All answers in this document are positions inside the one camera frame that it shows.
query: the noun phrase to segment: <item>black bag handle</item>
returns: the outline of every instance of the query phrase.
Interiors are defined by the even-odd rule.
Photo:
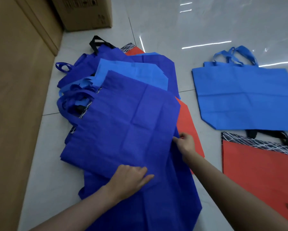
[[[94,52],[96,54],[99,53],[98,49],[97,49],[97,46],[101,46],[101,45],[106,45],[108,46],[109,48],[111,49],[114,49],[116,48],[114,45],[110,44],[109,42],[103,40],[102,38],[100,38],[99,36],[94,36],[92,41],[89,43],[89,45],[92,47],[92,49],[94,50]]]
[[[255,139],[257,132],[278,138],[285,146],[288,146],[288,135],[284,131],[246,130],[246,136]]]

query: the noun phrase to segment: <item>white tile floor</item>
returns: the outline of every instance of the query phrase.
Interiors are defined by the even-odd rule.
[[[288,0],[112,0],[112,8],[113,28],[65,33],[55,62],[73,64],[82,53],[90,53],[94,35],[117,47],[133,42],[142,49],[141,37],[146,52],[158,52],[175,62],[180,96],[189,107],[206,159],[221,170],[220,131],[200,118],[191,69],[211,60],[216,52],[245,45],[259,65],[286,62],[269,68],[288,70]],[[187,46],[198,47],[182,49]],[[83,172],[59,158],[71,128],[56,106],[56,85],[62,76],[54,67],[19,231],[79,201]],[[244,131],[231,132],[245,135]],[[257,138],[279,142],[260,134]],[[203,206],[195,230],[231,230],[196,178],[195,183]]]

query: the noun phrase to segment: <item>black and white patterned trim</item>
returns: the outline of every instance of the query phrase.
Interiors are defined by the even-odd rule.
[[[240,136],[228,132],[222,132],[222,140],[240,143],[250,147],[256,147],[263,150],[277,151],[288,155],[288,146],[281,145],[279,143],[272,143],[267,141],[255,140],[246,136]]]
[[[126,44],[125,46],[121,47],[120,50],[123,51],[123,53],[127,53],[129,50],[133,49],[135,45],[133,43]]]

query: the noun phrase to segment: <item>person's right arm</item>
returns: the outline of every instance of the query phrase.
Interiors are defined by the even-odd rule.
[[[288,221],[260,199],[233,182],[195,151],[191,135],[173,137],[190,167],[234,230],[288,231]]]

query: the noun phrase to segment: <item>person's left arm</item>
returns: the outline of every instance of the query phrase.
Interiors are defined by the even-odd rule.
[[[82,231],[87,229],[103,213],[135,194],[154,177],[154,175],[144,177],[146,173],[146,167],[120,165],[105,186],[31,231]]]

